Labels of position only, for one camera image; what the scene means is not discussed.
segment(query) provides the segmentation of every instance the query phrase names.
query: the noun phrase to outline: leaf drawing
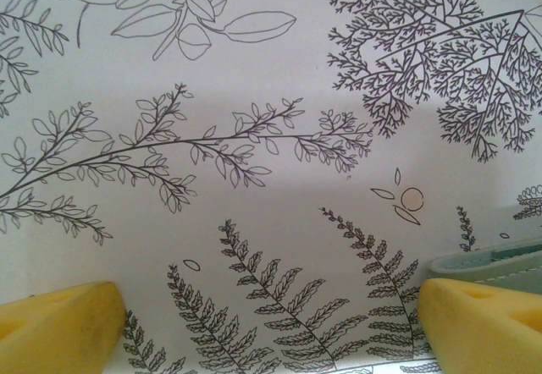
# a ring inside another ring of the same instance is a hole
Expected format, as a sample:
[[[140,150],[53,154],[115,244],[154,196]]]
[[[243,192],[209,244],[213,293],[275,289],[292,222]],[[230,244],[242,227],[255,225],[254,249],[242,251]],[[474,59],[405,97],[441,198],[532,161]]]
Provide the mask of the leaf drawing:
[[[26,62],[31,52],[64,55],[68,37],[62,25],[50,25],[51,9],[41,11],[37,5],[38,0],[9,0],[0,9],[0,118],[9,116],[9,103],[31,91],[29,77],[38,73]]]
[[[265,323],[269,329],[279,332],[293,331],[281,333],[281,336],[274,340],[276,344],[283,346],[282,354],[289,360],[283,363],[287,369],[295,372],[334,371],[337,369],[336,361],[344,359],[368,343],[357,340],[332,348],[333,344],[367,317],[363,315],[349,317],[327,331],[318,331],[317,329],[320,329],[337,310],[350,301],[332,300],[313,312],[308,319],[303,319],[301,312],[318,292],[324,280],[316,279],[307,283],[301,292],[291,297],[290,286],[301,272],[301,268],[291,268],[279,278],[277,273],[280,260],[272,260],[266,267],[261,267],[262,252],[250,253],[248,242],[240,240],[240,234],[235,231],[235,224],[231,220],[227,220],[225,225],[218,229],[225,233],[225,237],[220,239],[226,246],[222,253],[234,259],[230,269],[242,275],[237,285],[255,286],[247,298],[263,300],[265,304],[258,307],[255,313],[276,315],[272,321]]]
[[[374,307],[368,313],[378,319],[368,326],[379,331],[367,340],[373,344],[368,353],[393,361],[416,360],[420,355],[427,354],[430,351],[429,343],[418,322],[416,308],[409,305],[418,298],[419,287],[409,284],[418,268],[418,260],[402,267],[401,250],[389,256],[386,240],[378,243],[371,234],[366,236],[352,222],[325,208],[321,210],[331,222],[337,223],[338,229],[345,231],[343,237],[355,240],[351,248],[360,251],[357,256],[366,263],[362,272],[369,276],[367,286],[371,291],[368,298],[387,300],[384,305]]]
[[[241,336],[239,317],[229,320],[227,307],[216,311],[211,298],[204,302],[200,291],[194,290],[179,276],[177,266],[169,266],[168,278],[179,316],[186,321],[186,328],[195,333],[191,340],[199,346],[197,353],[205,358],[200,361],[202,368],[219,373],[274,372],[280,360],[268,358],[273,350],[253,347],[256,327]]]
[[[525,188],[517,202],[523,209],[514,215],[515,220],[542,215],[542,185]]]
[[[0,231],[7,232],[8,222],[18,227],[21,218],[33,217],[38,223],[46,218],[62,223],[66,233],[74,236],[87,228],[100,245],[112,237],[104,230],[101,220],[92,216],[95,206],[89,212],[72,203],[71,197],[62,196],[54,205],[29,199],[33,198],[29,189],[51,179],[79,180],[95,187],[107,182],[135,187],[146,181],[156,187],[160,200],[172,213],[180,212],[196,197],[191,188],[196,175],[173,175],[167,153],[160,150],[174,146],[186,148],[181,154],[185,163],[196,166],[214,162],[221,177],[234,188],[265,186],[263,178],[272,171],[252,164],[254,151],[262,149],[279,155],[279,147],[283,149],[288,140],[299,161],[310,162],[316,157],[324,165],[333,163],[338,173],[352,170],[358,158],[370,151],[371,131],[366,124],[358,124],[352,113],[335,115],[329,111],[333,119],[321,119],[319,127],[311,133],[291,131],[296,118],[305,112],[299,109],[301,99],[283,99],[280,107],[270,103],[259,107],[253,103],[249,112],[233,112],[235,126],[231,133],[218,135],[214,125],[206,127],[207,131],[199,136],[181,138],[177,129],[186,116],[180,105],[192,97],[185,85],[176,85],[173,91],[159,97],[138,100],[135,104],[140,118],[135,122],[133,134],[118,134],[118,139],[113,138],[113,132],[99,129],[98,117],[89,102],[79,102],[61,113],[50,111],[44,119],[34,118],[32,125],[41,143],[27,146],[26,139],[16,137],[13,150],[1,155],[3,163],[19,175],[19,180],[0,194]],[[83,142],[85,157],[75,160],[66,157],[67,153],[75,153],[75,148]]]
[[[174,361],[168,368],[160,371],[163,363],[166,362],[165,348],[162,347],[155,352],[152,339],[145,342],[145,330],[139,324],[134,312],[128,311],[126,315],[123,336],[129,343],[124,343],[123,346],[124,351],[131,355],[128,359],[130,365],[137,370],[144,370],[138,371],[137,374],[180,374],[185,364],[185,357]],[[197,374],[197,371],[190,370],[185,374]]]
[[[470,146],[480,162],[500,148],[522,152],[533,139],[542,47],[528,12],[484,17],[476,0],[329,2],[353,15],[346,30],[329,33],[340,49],[329,54],[339,70],[334,88],[362,91],[379,135],[390,138],[415,105],[443,98],[442,138]]]
[[[157,37],[161,39],[152,55],[159,59],[172,45],[191,61],[202,57],[213,45],[214,36],[226,36],[236,42],[254,43],[282,36],[296,22],[291,14],[280,11],[250,12],[228,24],[215,24],[228,0],[79,0],[84,2],[77,25],[77,45],[83,17],[91,5],[108,5],[132,12],[111,32],[123,38]]]

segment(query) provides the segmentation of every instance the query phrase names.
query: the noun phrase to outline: branching plant drawing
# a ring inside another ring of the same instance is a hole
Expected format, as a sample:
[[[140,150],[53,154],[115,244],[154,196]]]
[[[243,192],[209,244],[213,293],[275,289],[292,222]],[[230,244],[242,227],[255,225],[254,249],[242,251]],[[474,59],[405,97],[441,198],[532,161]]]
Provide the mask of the branching plant drawing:
[[[172,213],[180,212],[196,196],[191,189],[196,176],[172,175],[168,157],[159,151],[166,147],[189,148],[183,155],[194,165],[214,161],[218,173],[235,188],[242,184],[265,186],[261,177],[271,170],[249,163],[257,147],[279,155],[281,141],[289,140],[300,162],[317,158],[323,164],[333,164],[339,173],[351,171],[358,159],[369,153],[372,130],[358,123],[352,113],[330,110],[313,133],[290,132],[295,128],[294,120],[304,113],[298,108],[301,99],[283,99],[280,107],[253,103],[249,113],[234,112],[235,127],[229,134],[219,135],[214,125],[200,136],[181,137],[176,128],[186,117],[180,105],[192,97],[184,85],[176,85],[159,97],[138,100],[141,113],[133,134],[119,134],[117,140],[96,126],[98,117],[89,102],[79,102],[61,113],[49,112],[46,119],[34,118],[34,130],[42,138],[39,147],[28,146],[26,139],[17,137],[13,150],[2,154],[3,162],[18,174],[18,180],[0,194],[0,231],[7,232],[8,221],[18,228],[20,219],[33,217],[38,223],[44,219],[62,223],[66,233],[74,237],[86,228],[100,245],[112,237],[94,217],[96,205],[81,208],[73,197],[63,195],[51,203],[38,200],[34,186],[50,179],[78,179],[96,187],[103,182],[136,186],[147,181],[157,187],[160,199]],[[71,159],[69,154],[78,147],[85,156]]]
[[[517,202],[523,209],[514,215],[515,220],[542,215],[542,185],[525,188]]]
[[[168,286],[180,317],[186,328],[197,333],[191,340],[196,343],[197,353],[208,359],[200,366],[212,372],[246,374],[270,374],[280,364],[277,358],[265,358],[274,351],[269,347],[253,348],[257,336],[254,327],[244,336],[239,336],[239,317],[235,316],[228,324],[228,308],[215,311],[215,304],[207,298],[205,305],[200,291],[195,291],[180,278],[177,266],[169,266]]]
[[[260,11],[243,14],[231,21],[219,18],[228,0],[80,0],[84,2],[77,27],[80,29],[85,11],[90,5],[108,5],[126,10],[130,15],[111,35],[123,38],[159,37],[152,55],[157,60],[176,44],[190,60],[201,57],[212,45],[211,37],[226,36],[235,42],[255,43],[282,36],[296,22],[291,14],[280,11]]]
[[[37,5],[38,0],[9,0],[0,10],[0,118],[9,116],[9,103],[31,91],[29,77],[38,71],[25,61],[32,51],[39,57],[47,50],[64,55],[68,37],[62,25],[50,25],[51,9]]]
[[[420,358],[430,352],[430,347],[419,324],[416,308],[409,305],[418,298],[419,287],[407,285],[418,268],[418,260],[400,270],[403,260],[401,250],[389,257],[386,240],[380,240],[377,245],[371,234],[366,236],[352,222],[325,208],[321,210],[331,222],[337,223],[338,229],[345,230],[343,237],[356,240],[351,248],[360,250],[358,257],[367,262],[362,272],[369,276],[367,286],[373,287],[368,298],[396,300],[396,305],[377,306],[369,311],[370,316],[378,319],[369,323],[369,327],[379,333],[367,339],[368,344],[373,345],[368,353],[399,362],[420,359],[418,369],[421,371],[412,371],[413,366],[405,366],[404,372],[439,371],[434,359]]]
[[[133,311],[127,312],[126,324],[123,331],[124,338],[129,343],[124,343],[124,350],[129,355],[128,362],[138,371],[135,374],[179,374],[185,364],[185,358],[173,362],[168,368],[160,371],[163,363],[166,362],[166,350],[162,347],[154,353],[154,342],[148,340],[145,343],[145,330],[139,324]],[[197,371],[190,370],[185,374],[197,374]]]
[[[257,308],[255,313],[277,316],[275,320],[265,323],[269,329],[280,332],[294,331],[292,334],[283,335],[274,340],[276,344],[282,346],[281,352],[289,360],[283,363],[287,369],[295,372],[334,371],[337,369],[336,361],[344,359],[367,344],[367,341],[357,340],[331,347],[349,330],[366,320],[367,317],[363,315],[349,317],[318,334],[318,329],[332,317],[334,312],[350,302],[347,299],[332,300],[317,309],[308,319],[301,317],[303,308],[325,282],[323,279],[311,281],[300,293],[291,297],[290,302],[286,303],[285,298],[290,295],[288,290],[296,280],[297,274],[301,272],[301,268],[291,268],[286,271],[273,286],[280,260],[272,260],[265,268],[260,268],[258,271],[262,252],[257,251],[250,255],[247,240],[240,240],[240,233],[235,231],[235,224],[231,220],[227,220],[219,230],[225,233],[225,237],[220,239],[226,246],[222,253],[235,259],[230,269],[243,275],[237,285],[255,286],[256,288],[247,298],[265,300],[266,305]]]
[[[484,17],[476,0],[329,2],[351,17],[329,33],[340,48],[329,54],[334,87],[362,91],[379,135],[390,138],[414,105],[439,96],[442,138],[471,146],[480,162],[533,139],[529,123],[542,112],[542,47],[529,20],[537,10]]]

